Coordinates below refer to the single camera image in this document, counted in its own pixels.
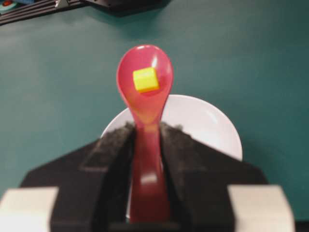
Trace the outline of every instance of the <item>yellow cube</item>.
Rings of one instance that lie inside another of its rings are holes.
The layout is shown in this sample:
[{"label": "yellow cube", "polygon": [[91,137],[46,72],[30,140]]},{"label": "yellow cube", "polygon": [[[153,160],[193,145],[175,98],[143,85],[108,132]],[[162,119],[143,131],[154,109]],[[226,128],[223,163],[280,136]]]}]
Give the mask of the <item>yellow cube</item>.
[{"label": "yellow cube", "polygon": [[153,67],[135,70],[133,72],[133,82],[135,89],[140,92],[149,92],[159,89],[159,82]]}]

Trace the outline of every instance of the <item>spoon handle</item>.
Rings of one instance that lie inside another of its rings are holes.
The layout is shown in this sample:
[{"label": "spoon handle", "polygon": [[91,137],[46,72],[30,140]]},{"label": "spoon handle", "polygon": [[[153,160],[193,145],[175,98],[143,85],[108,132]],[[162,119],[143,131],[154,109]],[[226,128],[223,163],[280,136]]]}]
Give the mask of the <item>spoon handle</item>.
[{"label": "spoon handle", "polygon": [[130,222],[167,221],[170,215],[158,125],[137,128]]}]

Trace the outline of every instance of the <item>plastic spoon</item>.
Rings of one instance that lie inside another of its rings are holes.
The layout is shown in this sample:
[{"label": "plastic spoon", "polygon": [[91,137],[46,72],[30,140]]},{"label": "plastic spoon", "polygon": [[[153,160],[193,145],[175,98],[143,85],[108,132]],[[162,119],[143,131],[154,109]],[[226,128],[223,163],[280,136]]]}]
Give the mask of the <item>plastic spoon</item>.
[{"label": "plastic spoon", "polygon": [[[156,69],[160,88],[139,93],[134,87],[133,71],[148,67]],[[159,122],[172,83],[173,66],[168,56],[153,45],[133,47],[122,57],[118,66],[118,89],[136,126],[130,222],[167,221],[170,216]]]}]

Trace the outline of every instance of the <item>white plate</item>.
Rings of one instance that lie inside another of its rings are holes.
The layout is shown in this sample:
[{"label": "white plate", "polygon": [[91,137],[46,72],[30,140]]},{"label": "white plate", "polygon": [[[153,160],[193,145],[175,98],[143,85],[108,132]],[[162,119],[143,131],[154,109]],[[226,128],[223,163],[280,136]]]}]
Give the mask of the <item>white plate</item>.
[{"label": "white plate", "polygon": [[[119,113],[102,133],[133,122],[129,109]],[[230,119],[212,104],[185,95],[169,95],[162,121],[170,126],[182,125],[183,132],[231,157],[242,160],[239,135]]]}]

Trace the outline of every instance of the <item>white block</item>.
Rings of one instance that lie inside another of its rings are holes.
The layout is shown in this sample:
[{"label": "white block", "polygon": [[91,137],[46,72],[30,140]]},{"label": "white block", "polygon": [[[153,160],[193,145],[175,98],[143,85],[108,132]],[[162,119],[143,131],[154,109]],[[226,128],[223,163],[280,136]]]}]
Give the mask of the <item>white block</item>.
[{"label": "white block", "polygon": [[50,232],[58,187],[8,189],[0,202],[0,232]]},{"label": "white block", "polygon": [[294,217],[280,186],[227,187],[236,217],[236,232],[294,232]]}]

